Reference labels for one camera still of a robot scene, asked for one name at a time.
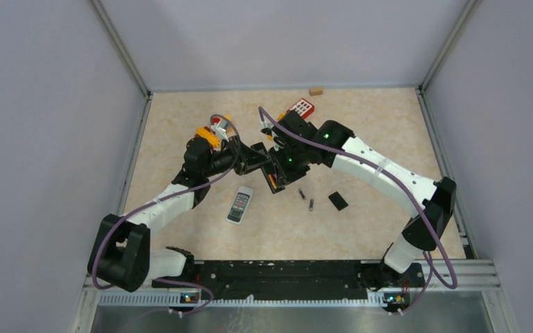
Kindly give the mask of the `black battery cover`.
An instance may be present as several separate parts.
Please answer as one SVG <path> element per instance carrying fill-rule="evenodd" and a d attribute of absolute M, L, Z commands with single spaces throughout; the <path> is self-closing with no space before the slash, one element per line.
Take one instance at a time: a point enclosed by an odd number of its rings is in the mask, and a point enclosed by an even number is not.
<path fill-rule="evenodd" d="M 328 199 L 338 211 L 342 211 L 348 207 L 348 203 L 338 191 L 330 194 Z"/>

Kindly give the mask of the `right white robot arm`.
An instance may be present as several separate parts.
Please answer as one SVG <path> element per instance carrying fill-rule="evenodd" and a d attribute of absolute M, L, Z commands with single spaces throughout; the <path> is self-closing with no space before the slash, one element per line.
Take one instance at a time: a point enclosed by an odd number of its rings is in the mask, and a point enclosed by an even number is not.
<path fill-rule="evenodd" d="M 275 120 L 259 107 L 261 131 L 272 136 L 269 150 L 273 160 L 275 186 L 284 186 L 302 178 L 313 164 L 323 164 L 364 181 L 393 200 L 409 215 L 409 221 L 383 255 L 380 279 L 389 286 L 399 285 L 407 269 L 424 257 L 432 273 L 431 252 L 438 250 L 446 263 L 455 289 L 457 278 L 440 238 L 450 221 L 457 185 L 444 177 L 439 181 L 420 176 L 378 153 L 344 125 L 327 120 L 320 128 L 296 112 Z"/>

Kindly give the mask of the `black remote control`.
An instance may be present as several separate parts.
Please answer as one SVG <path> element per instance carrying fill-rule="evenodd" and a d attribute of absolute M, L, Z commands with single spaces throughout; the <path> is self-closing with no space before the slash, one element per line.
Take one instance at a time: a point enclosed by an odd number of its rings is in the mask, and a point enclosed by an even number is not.
<path fill-rule="evenodd" d="M 265 161 L 261 164 L 260 170 L 271 190 L 272 194 L 277 194 L 286 189 L 282 170 L 277 159 L 268 151 L 262 151 Z"/>

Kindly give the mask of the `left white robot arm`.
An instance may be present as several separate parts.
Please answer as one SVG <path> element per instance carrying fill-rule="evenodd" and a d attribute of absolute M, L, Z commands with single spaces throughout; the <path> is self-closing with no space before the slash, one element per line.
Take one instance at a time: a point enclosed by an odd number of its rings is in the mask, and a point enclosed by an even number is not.
<path fill-rule="evenodd" d="M 155 233 L 198 206 L 211 185 L 230 171 L 242 176 L 270 161 L 262 142 L 247 146 L 237 135 L 226 140 L 219 151 L 206 139 L 190 139 L 181 169 L 164 191 L 123 216 L 102 218 L 87 264 L 93 285 L 100 290 L 139 289 L 149 273 Z"/>

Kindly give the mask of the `orange battery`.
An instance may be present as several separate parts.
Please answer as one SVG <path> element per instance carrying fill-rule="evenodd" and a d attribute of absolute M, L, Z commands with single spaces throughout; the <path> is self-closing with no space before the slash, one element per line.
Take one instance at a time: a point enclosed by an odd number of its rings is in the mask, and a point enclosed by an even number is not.
<path fill-rule="evenodd" d="M 273 174 L 269 174 L 268 178 L 269 178 L 269 184 L 271 185 L 272 192 L 277 193 L 279 191 L 279 188 L 276 184 L 276 178 L 274 177 Z"/>

